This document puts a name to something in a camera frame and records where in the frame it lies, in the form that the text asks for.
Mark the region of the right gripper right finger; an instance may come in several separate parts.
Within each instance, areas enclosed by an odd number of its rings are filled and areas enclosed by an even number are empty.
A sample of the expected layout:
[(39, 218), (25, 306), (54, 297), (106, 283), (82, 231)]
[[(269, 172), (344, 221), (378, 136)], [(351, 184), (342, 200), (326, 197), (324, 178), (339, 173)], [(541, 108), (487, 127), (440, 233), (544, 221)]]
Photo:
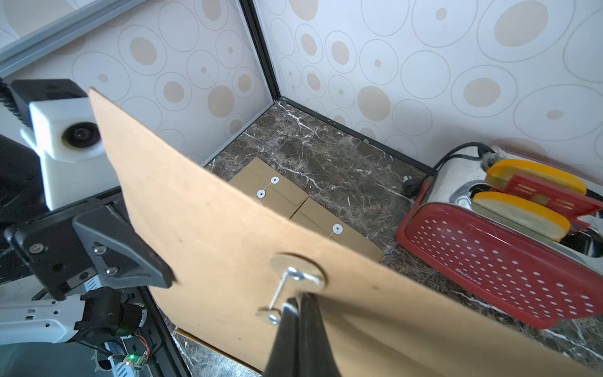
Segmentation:
[(299, 375), (339, 377), (341, 373), (334, 360), (317, 298), (304, 293), (300, 303)]

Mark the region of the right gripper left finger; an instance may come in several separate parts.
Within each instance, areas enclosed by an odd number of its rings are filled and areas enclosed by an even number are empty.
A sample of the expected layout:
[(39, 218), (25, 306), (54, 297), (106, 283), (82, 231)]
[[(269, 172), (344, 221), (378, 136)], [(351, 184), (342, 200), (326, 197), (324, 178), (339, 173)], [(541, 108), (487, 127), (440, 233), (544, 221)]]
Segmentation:
[(281, 319), (264, 377), (296, 377), (299, 375), (298, 341), (299, 312), (296, 298), (289, 298), (282, 307)]

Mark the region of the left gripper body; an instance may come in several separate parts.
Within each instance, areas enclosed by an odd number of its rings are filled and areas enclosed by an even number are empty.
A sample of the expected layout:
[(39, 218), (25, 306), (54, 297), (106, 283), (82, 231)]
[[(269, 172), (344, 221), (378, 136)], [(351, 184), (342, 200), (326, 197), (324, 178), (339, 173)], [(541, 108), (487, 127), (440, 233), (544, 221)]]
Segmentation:
[(3, 229), (3, 283), (35, 276), (51, 298), (67, 293), (97, 276), (73, 220), (90, 210), (113, 204), (125, 215), (122, 190), (113, 188)]

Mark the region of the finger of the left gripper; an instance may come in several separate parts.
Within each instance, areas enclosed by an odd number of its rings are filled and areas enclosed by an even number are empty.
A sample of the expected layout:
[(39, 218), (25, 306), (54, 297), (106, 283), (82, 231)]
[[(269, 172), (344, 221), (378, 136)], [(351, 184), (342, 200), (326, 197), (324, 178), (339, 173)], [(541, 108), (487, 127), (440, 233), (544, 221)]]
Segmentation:
[(72, 226), (102, 286), (169, 288), (174, 283), (171, 267), (112, 205), (75, 216)]

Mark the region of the brown file envelope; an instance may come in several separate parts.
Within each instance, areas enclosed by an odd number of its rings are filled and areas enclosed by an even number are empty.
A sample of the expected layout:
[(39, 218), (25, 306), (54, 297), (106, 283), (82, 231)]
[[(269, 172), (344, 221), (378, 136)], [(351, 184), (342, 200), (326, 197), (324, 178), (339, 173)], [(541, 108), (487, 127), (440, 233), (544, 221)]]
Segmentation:
[(345, 224), (344, 221), (311, 198), (301, 205), (293, 214), (291, 220), (373, 261), (379, 262), (385, 254), (367, 237)]
[(258, 157), (230, 179), (229, 184), (285, 218), (291, 218), (309, 198), (308, 193)]
[(318, 303), (344, 376), (590, 376), (592, 370), (262, 206), (95, 90), (89, 99), (136, 233), (176, 281), (153, 295), (177, 326), (265, 371), (291, 356), (262, 320), (293, 254), (326, 276)]

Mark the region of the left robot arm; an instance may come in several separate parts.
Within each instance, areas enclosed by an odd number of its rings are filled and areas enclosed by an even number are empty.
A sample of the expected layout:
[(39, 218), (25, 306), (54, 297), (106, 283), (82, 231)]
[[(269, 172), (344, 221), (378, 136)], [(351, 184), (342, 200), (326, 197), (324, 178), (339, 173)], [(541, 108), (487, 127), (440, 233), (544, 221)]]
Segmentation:
[(77, 342), (102, 350), (139, 336), (147, 307), (128, 292), (174, 274), (133, 229), (118, 189), (57, 210), (42, 200), (35, 154), (1, 139), (1, 282), (34, 277), (41, 295), (1, 302), (1, 342)]

